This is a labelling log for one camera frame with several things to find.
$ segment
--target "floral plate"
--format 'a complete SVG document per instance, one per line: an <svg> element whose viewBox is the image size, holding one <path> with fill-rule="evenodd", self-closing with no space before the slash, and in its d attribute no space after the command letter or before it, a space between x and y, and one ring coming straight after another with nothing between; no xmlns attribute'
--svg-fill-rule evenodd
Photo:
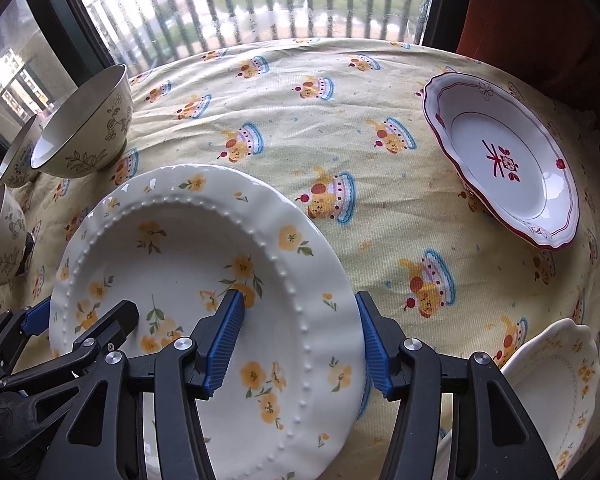
<svg viewBox="0 0 600 480"><path fill-rule="evenodd" d="M540 248L573 240L576 185L560 148L508 92L445 73L424 87L424 115L458 174L507 228Z"/></svg>
<svg viewBox="0 0 600 480"><path fill-rule="evenodd" d="M105 197L67 245L51 297L54 354L122 299L140 311L122 346L155 352L218 307L247 308L222 388L199 401L218 479L315 479L358 415L365 387L356 301L328 242L291 201L240 171L182 164ZM159 474L153 399L147 468Z"/></svg>
<svg viewBox="0 0 600 480"><path fill-rule="evenodd" d="M600 378L589 327L561 319L524 343L502 373L525 407L562 477L587 432ZM446 480L451 432L438 445L434 480Z"/></svg>

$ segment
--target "dish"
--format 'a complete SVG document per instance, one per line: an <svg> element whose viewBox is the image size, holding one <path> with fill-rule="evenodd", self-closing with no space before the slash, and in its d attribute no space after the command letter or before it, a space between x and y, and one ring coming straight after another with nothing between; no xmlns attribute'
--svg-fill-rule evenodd
<svg viewBox="0 0 600 480"><path fill-rule="evenodd" d="M22 208L4 186L0 186L0 286L9 283L32 250Z"/></svg>
<svg viewBox="0 0 600 480"><path fill-rule="evenodd" d="M61 178L106 168L125 149L132 113L126 66L104 69L51 117L33 149L31 167Z"/></svg>
<svg viewBox="0 0 600 480"><path fill-rule="evenodd" d="M198 409L218 479L315 479L337 455L365 387L360 315L336 254L272 187L183 164L105 197L67 245L51 297L54 354L120 299L141 323L129 356L157 351L213 312L227 288L247 307L222 388ZM152 400L148 469L157 474Z"/></svg>
<svg viewBox="0 0 600 480"><path fill-rule="evenodd" d="M37 115L27 121L13 139L0 165L0 184L9 187L24 186L39 173L31 168L33 147L42 133Z"/></svg>
<svg viewBox="0 0 600 480"><path fill-rule="evenodd" d="M558 249L580 211L567 161L520 101L475 76L445 73L424 87L424 115L460 177L507 228Z"/></svg>
<svg viewBox="0 0 600 480"><path fill-rule="evenodd" d="M598 350L589 327L561 319L527 341L502 373L533 421L558 476L563 476L596 407ZM451 432L438 445L433 478L446 480Z"/></svg>

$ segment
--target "white plate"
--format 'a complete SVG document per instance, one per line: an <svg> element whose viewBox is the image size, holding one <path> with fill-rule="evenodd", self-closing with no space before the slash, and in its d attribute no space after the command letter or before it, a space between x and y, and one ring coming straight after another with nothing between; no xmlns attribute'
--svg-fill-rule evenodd
<svg viewBox="0 0 600 480"><path fill-rule="evenodd" d="M589 327L568 318L556 321L523 344L502 373L563 476L596 407L600 364ZM446 480L450 453L451 432L438 446L434 480Z"/></svg>
<svg viewBox="0 0 600 480"><path fill-rule="evenodd" d="M124 298L136 302L140 322L122 349L156 351L188 335L232 285L245 294L244 323L222 388L198 402L216 476L315 479L343 446L363 397L360 314L328 242L267 184L183 164L117 188L64 252L51 346L69 352ZM156 473L152 399L144 405Z"/></svg>
<svg viewBox="0 0 600 480"><path fill-rule="evenodd" d="M576 185L560 148L525 105L484 79L446 73L424 87L422 108L460 177L507 228L541 248L573 240Z"/></svg>

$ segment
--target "red-rimmed oval plate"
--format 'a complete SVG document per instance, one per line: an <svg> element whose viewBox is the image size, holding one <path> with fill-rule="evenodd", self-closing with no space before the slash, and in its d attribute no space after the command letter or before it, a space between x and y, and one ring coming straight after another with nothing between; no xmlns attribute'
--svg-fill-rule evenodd
<svg viewBox="0 0 600 480"><path fill-rule="evenodd" d="M580 217L573 176L525 105L484 79L445 73L424 87L422 108L460 177L507 228L546 249L573 240Z"/></svg>

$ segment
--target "brown curtain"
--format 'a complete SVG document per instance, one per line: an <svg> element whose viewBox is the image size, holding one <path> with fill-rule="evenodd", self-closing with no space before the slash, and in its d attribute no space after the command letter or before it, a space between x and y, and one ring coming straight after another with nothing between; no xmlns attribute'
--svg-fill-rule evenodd
<svg viewBox="0 0 600 480"><path fill-rule="evenodd" d="M600 129L600 24L584 0L470 0L458 53L593 110Z"/></svg>

